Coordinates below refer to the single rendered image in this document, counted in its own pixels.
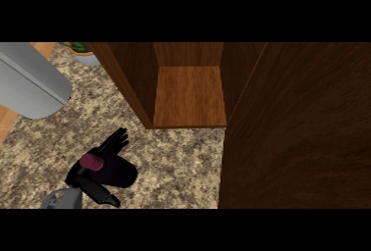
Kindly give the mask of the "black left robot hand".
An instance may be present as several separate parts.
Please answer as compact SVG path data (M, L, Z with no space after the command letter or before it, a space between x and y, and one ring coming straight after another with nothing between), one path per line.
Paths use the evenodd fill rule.
M127 143L125 128L119 128L111 134L105 142L88 151L88 154L96 158L100 158L105 153L117 154ZM75 162L69 169L65 183L71 188L80 188L97 204L108 204L115 207L119 206L119 200L106 188L93 181L90 170L83 167L80 162Z

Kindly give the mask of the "dark wine bottle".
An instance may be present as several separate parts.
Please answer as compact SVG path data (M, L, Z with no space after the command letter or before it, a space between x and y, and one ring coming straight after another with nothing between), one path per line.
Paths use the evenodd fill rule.
M99 184L125 188L136 181L136 167L112 153L84 154L80 165L88 171L91 180Z

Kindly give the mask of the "brown wooden cabinet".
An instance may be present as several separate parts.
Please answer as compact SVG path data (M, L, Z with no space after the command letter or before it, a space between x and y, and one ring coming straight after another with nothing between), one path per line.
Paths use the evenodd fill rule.
M261 43L93 42L90 47L148 129L227 125Z

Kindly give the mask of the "brown wooden cabinet door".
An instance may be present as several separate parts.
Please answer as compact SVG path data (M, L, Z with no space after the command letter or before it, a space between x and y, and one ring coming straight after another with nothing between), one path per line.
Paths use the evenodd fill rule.
M371 208L371 43L269 43L224 132L221 208Z

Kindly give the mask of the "grey rounded appliance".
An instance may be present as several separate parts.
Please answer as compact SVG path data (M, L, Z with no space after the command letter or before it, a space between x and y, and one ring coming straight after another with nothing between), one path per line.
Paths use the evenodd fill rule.
M28 42L0 42L0 105L29 119L54 114L72 85Z

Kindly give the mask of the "potted green plant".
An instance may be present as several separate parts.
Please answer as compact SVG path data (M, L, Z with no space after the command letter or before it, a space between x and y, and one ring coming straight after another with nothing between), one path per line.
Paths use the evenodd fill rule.
M68 47L75 60L84 66L97 66L100 64L93 50L86 42L60 42L60 45Z

